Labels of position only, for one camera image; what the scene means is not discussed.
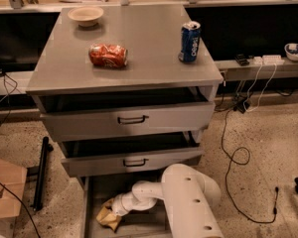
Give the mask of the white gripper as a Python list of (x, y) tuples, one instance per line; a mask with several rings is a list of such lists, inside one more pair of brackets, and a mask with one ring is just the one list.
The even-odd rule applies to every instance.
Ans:
[(115, 215), (124, 216), (133, 210), (138, 203), (138, 199), (132, 192), (121, 193), (114, 197), (111, 209)]

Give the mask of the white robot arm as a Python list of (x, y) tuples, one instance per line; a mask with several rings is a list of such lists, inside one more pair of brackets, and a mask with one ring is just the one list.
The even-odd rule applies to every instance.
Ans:
[(132, 210), (150, 209), (161, 199), (173, 238), (224, 238), (212, 212), (221, 195), (212, 178), (175, 164), (163, 172), (159, 182), (141, 180), (129, 192), (115, 196), (112, 211), (124, 216)]

